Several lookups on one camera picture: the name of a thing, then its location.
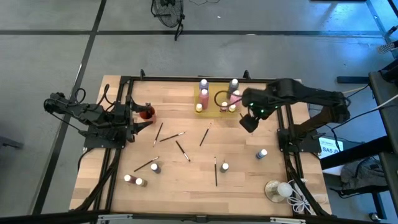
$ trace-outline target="gray floor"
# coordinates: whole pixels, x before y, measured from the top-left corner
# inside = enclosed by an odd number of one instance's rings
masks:
[[[386,29],[398,24],[385,1],[372,3]],[[1,1],[0,29],[90,30],[99,4],[100,0]],[[108,1],[99,29],[169,30],[149,8],[150,1]],[[185,14],[186,30],[378,30],[365,3],[221,0],[196,6],[185,1]],[[0,36],[0,134],[25,143],[21,150],[0,150],[0,217],[29,213],[59,125],[44,112],[42,102],[51,92],[69,95],[87,40],[85,35]],[[183,35],[174,42],[171,35],[97,36],[82,87],[89,102],[96,99],[103,75],[138,75],[144,69],[148,75],[240,77],[248,69],[253,78],[300,78],[308,86],[346,91],[362,85],[339,85],[337,76],[366,76],[392,61],[391,54],[377,54],[376,47],[383,43],[380,37]],[[351,114],[376,105],[370,90],[352,101]],[[353,141],[385,135],[378,113],[336,133]],[[82,145],[83,137],[69,129],[45,213],[67,211]],[[374,212],[370,195],[343,200],[331,191],[329,197],[339,217],[368,220],[368,213]],[[388,222],[397,222],[389,192],[382,198]]]

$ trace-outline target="white lid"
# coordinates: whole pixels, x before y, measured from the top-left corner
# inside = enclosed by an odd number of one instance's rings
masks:
[[[150,169],[152,169],[152,170],[157,170],[157,164],[152,164],[152,165],[150,165]]]
[[[225,163],[223,163],[222,167],[224,170],[228,170],[229,165],[228,165],[228,163],[225,162]]]
[[[124,181],[130,181],[131,180],[131,176],[130,175],[125,175],[124,176]]]
[[[290,184],[282,182],[278,185],[277,188],[278,194],[282,197],[289,197],[293,193],[292,186]]]
[[[261,149],[261,152],[260,152],[263,156],[265,156],[266,154],[268,154],[268,152],[265,150],[265,149]]]
[[[141,178],[136,179],[136,184],[141,185],[144,181]]]

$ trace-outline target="pink bottle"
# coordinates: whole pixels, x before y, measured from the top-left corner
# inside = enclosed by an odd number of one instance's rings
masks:
[[[235,91],[233,92],[233,94],[239,95],[239,90],[235,90]],[[241,99],[240,96],[235,96],[235,95],[231,95],[231,98],[229,99],[229,103],[233,103],[233,102],[235,102],[235,101]],[[240,104],[241,104],[240,101],[237,102],[237,103],[235,103],[236,106],[239,106]]]
[[[209,91],[206,89],[202,89],[199,94],[199,102],[202,105],[202,108],[205,110],[209,104]]]

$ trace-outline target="wooden table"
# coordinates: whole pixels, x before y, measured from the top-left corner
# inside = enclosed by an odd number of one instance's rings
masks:
[[[120,76],[106,75],[103,78],[99,97],[105,84],[110,84],[108,98],[112,101],[118,92]],[[248,86],[265,88],[265,84],[241,83],[243,91]],[[134,82],[132,97],[140,105],[151,102],[157,110],[157,122],[143,129],[134,143],[129,143],[121,153],[121,160],[114,190],[112,212],[168,213],[207,215],[278,215],[291,216],[292,209],[285,201],[271,202],[264,193],[270,180],[287,181],[283,155],[279,151],[276,130],[278,120],[273,113],[259,127],[248,133],[239,124],[240,116],[233,118],[201,118],[194,113],[193,82]],[[307,105],[292,105],[296,124],[309,119]],[[199,143],[210,123],[213,123],[201,147]],[[160,124],[164,123],[158,142],[152,147]],[[184,135],[159,142],[173,134],[187,131]],[[192,160],[188,162],[175,143],[178,140]],[[257,160],[255,155],[267,149],[268,155]],[[301,153],[303,173],[309,191],[319,201],[327,198],[325,182],[319,160]],[[79,206],[98,182],[104,149],[94,149],[82,160],[76,180],[70,208]],[[146,166],[133,172],[142,164],[160,156],[156,161],[162,169],[155,174]],[[218,171],[218,186],[215,186],[214,157],[218,169],[223,161],[229,164],[226,173]],[[123,177],[130,174],[148,181],[147,187],[127,184]],[[103,191],[100,208],[108,192]],[[331,212],[325,203],[323,209]]]

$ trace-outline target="black fan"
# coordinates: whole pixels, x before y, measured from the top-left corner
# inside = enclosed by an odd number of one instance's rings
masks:
[[[185,19],[183,8],[183,0],[152,0],[150,12],[167,27],[173,28],[178,25],[174,35],[174,40],[177,40],[183,30],[182,20]]]

